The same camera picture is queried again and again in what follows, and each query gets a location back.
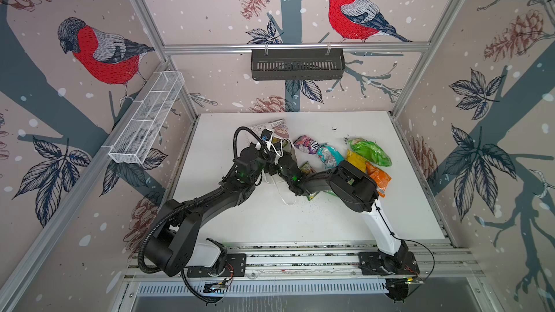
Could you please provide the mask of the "green Fox's spring candy bag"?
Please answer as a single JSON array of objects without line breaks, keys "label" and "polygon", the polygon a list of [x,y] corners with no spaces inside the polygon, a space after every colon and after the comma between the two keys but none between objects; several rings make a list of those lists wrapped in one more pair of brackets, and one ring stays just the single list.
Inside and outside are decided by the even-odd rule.
[{"label": "green Fox's spring candy bag", "polygon": [[300,168],[299,168],[300,172],[302,172],[304,175],[311,175],[316,173],[315,169],[313,169],[313,167],[310,165],[309,162],[305,162]]}]

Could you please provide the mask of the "purple Fox's berries candy bag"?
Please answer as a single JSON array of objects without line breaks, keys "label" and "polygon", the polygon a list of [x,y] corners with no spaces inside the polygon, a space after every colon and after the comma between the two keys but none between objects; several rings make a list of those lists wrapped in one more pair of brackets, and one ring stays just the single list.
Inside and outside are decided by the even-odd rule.
[{"label": "purple Fox's berries candy bag", "polygon": [[297,140],[295,140],[293,146],[297,150],[309,155],[316,155],[320,148],[318,141],[307,135],[301,135]]}]

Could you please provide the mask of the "white printed paper bag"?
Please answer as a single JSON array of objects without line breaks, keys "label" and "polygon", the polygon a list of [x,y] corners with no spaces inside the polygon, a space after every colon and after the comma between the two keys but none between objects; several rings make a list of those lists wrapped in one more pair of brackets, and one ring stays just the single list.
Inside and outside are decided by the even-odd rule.
[{"label": "white printed paper bag", "polygon": [[[293,144],[290,141],[288,127],[284,118],[255,124],[250,126],[249,128],[258,137],[260,137],[263,129],[273,130],[273,141],[272,143],[266,142],[266,144],[270,152],[273,154],[274,164],[277,164],[278,159],[282,157],[285,153],[290,153],[293,159],[296,160],[296,154],[294,153]],[[295,205],[296,196],[288,190],[286,182],[278,176],[278,172],[274,169],[273,166],[269,166],[263,170],[262,181],[267,185],[272,185],[276,188],[278,196],[281,198],[281,201],[285,205]]]}]

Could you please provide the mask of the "teal candy bag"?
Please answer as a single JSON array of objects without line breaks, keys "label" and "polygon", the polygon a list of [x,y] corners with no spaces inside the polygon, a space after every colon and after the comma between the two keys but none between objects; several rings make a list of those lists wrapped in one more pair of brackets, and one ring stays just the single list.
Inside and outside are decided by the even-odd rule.
[{"label": "teal candy bag", "polygon": [[317,150],[317,157],[322,161],[326,169],[338,166],[344,157],[329,144],[321,144]]}]

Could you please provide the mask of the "yellow snack bag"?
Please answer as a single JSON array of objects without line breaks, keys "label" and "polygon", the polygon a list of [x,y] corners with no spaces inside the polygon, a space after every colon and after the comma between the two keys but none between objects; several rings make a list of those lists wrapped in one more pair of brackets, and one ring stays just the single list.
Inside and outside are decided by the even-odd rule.
[{"label": "yellow snack bag", "polygon": [[355,168],[362,171],[363,173],[367,172],[367,160],[364,157],[360,156],[359,154],[351,150],[348,150],[346,160]]}]

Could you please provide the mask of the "green snack bag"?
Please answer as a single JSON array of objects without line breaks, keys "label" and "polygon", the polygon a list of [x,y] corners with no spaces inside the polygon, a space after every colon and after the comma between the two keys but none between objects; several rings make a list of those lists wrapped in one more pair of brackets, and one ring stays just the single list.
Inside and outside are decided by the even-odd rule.
[{"label": "green snack bag", "polygon": [[323,191],[323,192],[314,192],[314,193],[311,193],[311,194],[309,194],[306,198],[307,198],[309,201],[312,201],[316,196],[318,196],[318,195],[320,195],[320,194],[327,194],[327,195],[330,195],[330,196],[337,197],[337,195],[336,195],[334,192],[332,192],[332,191]]},{"label": "green snack bag", "polygon": [[346,143],[352,151],[375,165],[390,167],[393,164],[389,155],[375,142],[358,137],[347,139]]}]

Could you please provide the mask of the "orange snack bag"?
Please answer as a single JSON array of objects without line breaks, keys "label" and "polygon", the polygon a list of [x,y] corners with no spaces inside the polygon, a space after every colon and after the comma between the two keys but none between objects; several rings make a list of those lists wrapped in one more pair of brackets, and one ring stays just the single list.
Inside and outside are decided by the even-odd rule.
[{"label": "orange snack bag", "polygon": [[387,190],[388,184],[391,181],[391,177],[382,169],[374,166],[369,162],[366,162],[366,169],[369,177],[373,179],[377,184],[378,194],[381,197],[385,197],[385,192]]}]

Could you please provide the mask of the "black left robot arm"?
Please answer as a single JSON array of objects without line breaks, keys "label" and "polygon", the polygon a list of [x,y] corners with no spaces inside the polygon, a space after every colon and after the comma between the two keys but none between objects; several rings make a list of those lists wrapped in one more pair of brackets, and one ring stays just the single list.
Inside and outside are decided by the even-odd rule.
[{"label": "black left robot arm", "polygon": [[171,199],[162,205],[139,245],[140,270],[146,274],[164,272],[169,277],[189,267],[204,267],[211,274],[224,272],[228,250],[213,239],[199,242],[200,228],[247,201],[271,158],[268,150],[251,144],[234,159],[217,189],[186,202]]}]

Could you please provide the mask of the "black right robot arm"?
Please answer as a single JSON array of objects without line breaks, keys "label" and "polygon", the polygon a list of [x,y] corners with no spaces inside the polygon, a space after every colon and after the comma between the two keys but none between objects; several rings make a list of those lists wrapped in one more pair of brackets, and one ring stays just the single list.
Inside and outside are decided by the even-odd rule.
[{"label": "black right robot arm", "polygon": [[344,160],[319,173],[302,173],[290,155],[277,160],[277,173],[296,196],[332,192],[347,208],[362,214],[378,247],[378,269],[384,274],[399,272],[406,265],[408,246],[396,236],[382,213],[378,186],[374,179]]}]

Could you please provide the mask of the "black hanging basket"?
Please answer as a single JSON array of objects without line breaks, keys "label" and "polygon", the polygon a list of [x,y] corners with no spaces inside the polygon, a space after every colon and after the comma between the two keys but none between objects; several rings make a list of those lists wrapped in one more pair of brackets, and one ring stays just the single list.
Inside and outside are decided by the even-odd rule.
[{"label": "black hanging basket", "polygon": [[251,52],[255,81],[334,80],[345,72],[342,49],[268,49]]}]

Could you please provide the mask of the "aluminium mounting rail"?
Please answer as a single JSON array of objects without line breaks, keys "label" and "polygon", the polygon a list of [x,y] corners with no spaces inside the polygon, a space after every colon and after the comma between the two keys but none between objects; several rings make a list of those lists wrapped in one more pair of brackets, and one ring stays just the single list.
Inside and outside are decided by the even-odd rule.
[{"label": "aluminium mounting rail", "polygon": [[[467,248],[455,248],[445,241],[424,246],[408,245],[421,270],[420,277],[484,277],[476,258]],[[318,244],[230,244],[229,254],[244,254],[246,279],[304,279],[361,277],[358,255],[376,252],[374,241]]]}]

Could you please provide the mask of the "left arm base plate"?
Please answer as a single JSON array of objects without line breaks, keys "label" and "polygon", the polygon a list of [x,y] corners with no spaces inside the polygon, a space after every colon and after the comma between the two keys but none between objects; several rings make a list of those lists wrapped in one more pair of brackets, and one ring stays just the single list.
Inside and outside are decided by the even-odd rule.
[{"label": "left arm base plate", "polygon": [[246,264],[246,254],[221,254],[212,267],[188,267],[186,275],[191,278],[244,277]]}]

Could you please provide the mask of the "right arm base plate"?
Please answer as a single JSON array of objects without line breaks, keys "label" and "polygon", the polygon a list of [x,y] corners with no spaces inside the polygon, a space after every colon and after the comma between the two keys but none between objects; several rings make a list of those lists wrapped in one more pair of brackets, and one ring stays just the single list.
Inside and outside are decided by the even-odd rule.
[{"label": "right arm base plate", "polygon": [[413,252],[408,252],[402,260],[379,251],[358,253],[359,266],[364,276],[416,276],[420,269]]}]

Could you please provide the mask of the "aluminium frame crossbar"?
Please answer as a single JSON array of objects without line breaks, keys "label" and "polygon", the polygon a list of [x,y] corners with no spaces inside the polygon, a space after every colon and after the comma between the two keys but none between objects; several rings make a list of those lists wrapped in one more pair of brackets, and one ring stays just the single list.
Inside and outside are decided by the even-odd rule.
[{"label": "aluminium frame crossbar", "polygon": [[168,56],[197,54],[241,54],[254,50],[306,50],[342,49],[344,52],[416,52],[424,53],[431,48],[428,42],[377,42],[377,43],[285,43],[285,44],[204,44],[167,45],[163,52]]}]

